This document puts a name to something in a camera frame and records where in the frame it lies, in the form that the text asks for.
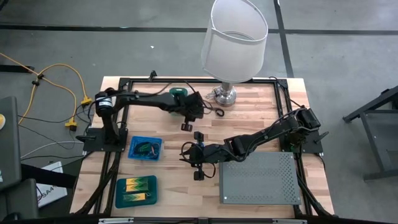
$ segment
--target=white lampshade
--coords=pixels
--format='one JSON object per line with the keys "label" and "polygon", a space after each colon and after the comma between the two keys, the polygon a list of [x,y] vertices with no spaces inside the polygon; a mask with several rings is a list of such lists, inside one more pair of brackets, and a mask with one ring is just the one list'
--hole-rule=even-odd
{"label": "white lampshade", "polygon": [[201,51],[205,72],[222,82],[239,83],[260,72],[268,25],[247,0],[216,0]]}

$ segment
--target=silver lamp base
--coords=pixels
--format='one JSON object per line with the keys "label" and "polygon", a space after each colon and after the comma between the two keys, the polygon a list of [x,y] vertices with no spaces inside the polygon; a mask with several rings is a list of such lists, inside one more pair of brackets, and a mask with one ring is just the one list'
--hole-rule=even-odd
{"label": "silver lamp base", "polygon": [[234,105],[236,100],[236,90],[232,86],[232,83],[223,82],[221,86],[217,87],[215,90],[214,100],[217,104],[224,107],[229,107]]}

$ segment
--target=paper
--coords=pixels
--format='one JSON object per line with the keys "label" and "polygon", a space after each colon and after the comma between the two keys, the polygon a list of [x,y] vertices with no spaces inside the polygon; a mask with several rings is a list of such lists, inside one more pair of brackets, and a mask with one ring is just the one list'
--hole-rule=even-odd
{"label": "paper", "polygon": [[[54,169],[53,170],[54,172],[63,173],[61,166],[62,166],[61,162],[55,162],[53,164],[43,167],[43,169],[46,169],[46,170]],[[39,208],[68,195],[67,189],[65,187],[57,187],[57,186],[51,186],[51,185],[47,185],[47,184],[36,184],[36,186],[38,189],[40,189],[40,191],[43,194],[43,197],[42,197],[39,190],[36,190],[37,200],[39,201],[38,202]]]}

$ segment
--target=gray box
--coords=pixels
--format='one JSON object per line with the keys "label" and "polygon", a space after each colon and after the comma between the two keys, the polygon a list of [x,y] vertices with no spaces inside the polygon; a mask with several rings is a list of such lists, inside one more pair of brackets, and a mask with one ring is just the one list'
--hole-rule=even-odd
{"label": "gray box", "polygon": [[244,162],[221,163],[220,202],[300,205],[293,153],[254,152]]}

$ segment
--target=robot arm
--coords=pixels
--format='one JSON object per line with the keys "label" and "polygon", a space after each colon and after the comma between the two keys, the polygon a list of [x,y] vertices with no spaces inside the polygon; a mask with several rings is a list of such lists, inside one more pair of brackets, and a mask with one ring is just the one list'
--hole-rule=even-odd
{"label": "robot arm", "polygon": [[190,148],[183,151],[181,148],[181,161],[190,163],[199,171],[194,173],[195,180],[203,180],[204,173],[201,171],[203,163],[216,164],[218,162],[236,161],[242,162],[246,157],[256,150],[257,146],[285,135],[291,147],[298,147],[305,142],[309,133],[318,130],[319,120],[311,109],[299,108],[285,114],[275,121],[271,126],[254,134],[243,134],[224,139],[224,144],[210,144],[203,146],[202,133],[195,133],[194,138],[198,143],[191,144]]}
{"label": "robot arm", "polygon": [[[111,97],[116,96],[113,105]],[[185,96],[172,95],[170,93],[139,93],[116,91],[108,88],[95,95],[96,114],[102,118],[104,124],[104,143],[117,144],[119,141],[119,131],[116,122],[112,120],[112,115],[127,105],[154,106],[169,113],[178,113],[185,117],[185,122],[181,125],[181,130],[191,131],[190,121],[196,118],[203,118],[203,100],[199,92]]]}

